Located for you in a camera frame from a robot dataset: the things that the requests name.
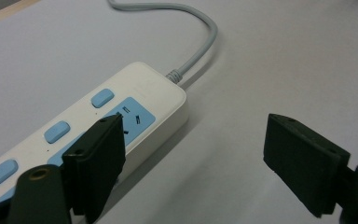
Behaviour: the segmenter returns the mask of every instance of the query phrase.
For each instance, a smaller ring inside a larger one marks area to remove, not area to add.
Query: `electrical outlet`
[[[119,114],[123,118],[124,141],[126,146],[149,127],[156,118],[132,97],[127,98],[105,117]]]

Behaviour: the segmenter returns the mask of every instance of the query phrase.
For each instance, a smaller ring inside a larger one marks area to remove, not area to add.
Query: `socket hole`
[[[84,152],[83,149],[77,149],[77,150],[75,151],[75,154],[76,154],[76,155],[81,155],[81,154],[83,154],[83,152]]]
[[[43,179],[45,178],[45,176],[48,175],[48,169],[39,169],[33,173],[31,173],[30,175],[30,180],[38,180],[38,179]]]
[[[127,114],[130,113],[130,110],[129,110],[126,106],[123,107],[123,110],[124,110]]]

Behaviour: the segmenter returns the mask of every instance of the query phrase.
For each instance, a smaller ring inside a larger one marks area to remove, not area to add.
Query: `white tabletop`
[[[339,206],[322,219],[308,212],[263,162],[263,146],[276,113],[358,165],[358,1],[168,2],[203,11],[219,36],[182,83],[188,123],[99,222],[338,223]],[[121,12],[104,0],[42,0],[0,21],[0,156],[125,65],[166,74],[207,35],[184,12]]]

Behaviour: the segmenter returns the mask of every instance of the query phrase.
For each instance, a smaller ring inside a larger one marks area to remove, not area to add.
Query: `power strip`
[[[144,63],[132,63],[0,157],[0,202],[18,177],[41,164],[61,165],[61,155],[98,119],[120,113],[126,163],[118,184],[188,118],[186,93]]]

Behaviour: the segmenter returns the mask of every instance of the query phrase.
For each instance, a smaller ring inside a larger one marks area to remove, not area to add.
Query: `gray power cord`
[[[173,69],[168,75],[165,77],[168,78],[173,83],[178,83],[182,80],[183,75],[206,53],[206,51],[211,47],[212,43],[217,37],[217,26],[214,21],[209,18],[204,13],[198,11],[193,7],[189,7],[183,4],[175,4],[175,3],[128,3],[122,4],[117,3],[114,0],[107,0],[110,6],[117,10],[123,11],[139,11],[139,10],[150,10],[150,9],[172,9],[172,10],[180,10],[187,13],[190,13],[200,20],[205,22],[211,30],[211,33],[208,39],[205,41],[203,46],[178,69]]]

